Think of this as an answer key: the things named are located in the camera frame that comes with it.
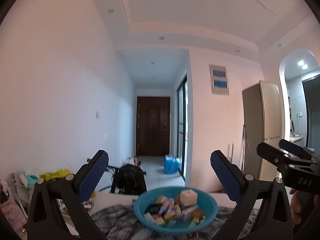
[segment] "blue textured finger pad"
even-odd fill
[[[81,203],[89,200],[103,173],[106,171],[108,164],[109,156],[104,152],[79,185],[78,199]]]
[[[223,185],[230,200],[239,203],[241,201],[241,188],[240,184],[236,181],[228,167],[223,163],[216,152],[211,154],[210,158],[211,167],[216,173],[218,179]]]

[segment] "black bag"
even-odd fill
[[[140,195],[147,191],[142,169],[131,164],[119,169],[116,186],[120,194]]]

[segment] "arched doorway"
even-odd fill
[[[305,147],[319,147],[314,138],[317,131],[318,107],[315,99],[320,93],[320,67],[308,49],[288,54],[280,64],[280,82],[284,97],[285,139]]]

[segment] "silver screw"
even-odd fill
[[[38,179],[38,180],[37,180],[37,183],[38,183],[38,184],[42,184],[42,183],[44,183],[44,178],[40,178],[40,179]]]
[[[74,178],[74,175],[71,173],[66,176],[66,180],[72,180],[73,178]]]
[[[282,179],[279,178],[279,177],[276,177],[276,182],[279,183],[279,184],[281,184],[281,183],[282,183]]]
[[[247,174],[247,175],[245,176],[245,178],[246,178],[247,180],[253,180],[253,176],[252,176],[251,174]]]

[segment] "ceiling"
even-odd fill
[[[315,56],[308,49],[299,49],[288,55],[285,59],[284,77],[286,80],[301,76],[314,69],[319,68]],[[298,62],[303,60],[308,65],[307,69],[303,69]]]
[[[299,0],[128,0],[133,22],[170,22],[219,30],[257,42]]]
[[[312,14],[304,0],[93,1],[116,50],[122,54],[127,50],[133,57],[132,50],[137,49],[150,61],[143,48],[199,47],[258,61],[262,49],[273,46]],[[132,72],[129,62],[124,64]]]
[[[187,50],[169,48],[125,49],[117,53],[139,89],[171,89],[178,68],[188,56]]]

